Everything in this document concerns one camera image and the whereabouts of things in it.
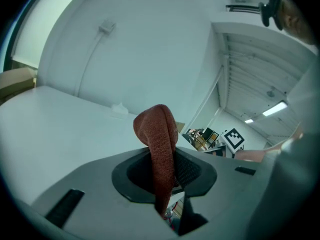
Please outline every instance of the red knit fabric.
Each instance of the red knit fabric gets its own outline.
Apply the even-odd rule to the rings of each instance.
[[[178,130],[174,116],[166,105],[155,105],[134,119],[133,129],[139,140],[150,149],[155,209],[163,217],[175,183],[173,153]]]

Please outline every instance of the fluorescent light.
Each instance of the fluorescent light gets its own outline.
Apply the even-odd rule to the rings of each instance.
[[[275,105],[272,108],[268,109],[267,111],[263,112],[262,114],[264,114],[267,117],[267,116],[270,116],[273,113],[276,113],[276,112],[278,112],[280,110],[285,109],[286,107],[288,107],[288,105],[284,101],[281,101],[280,103],[278,103],[277,105]]]

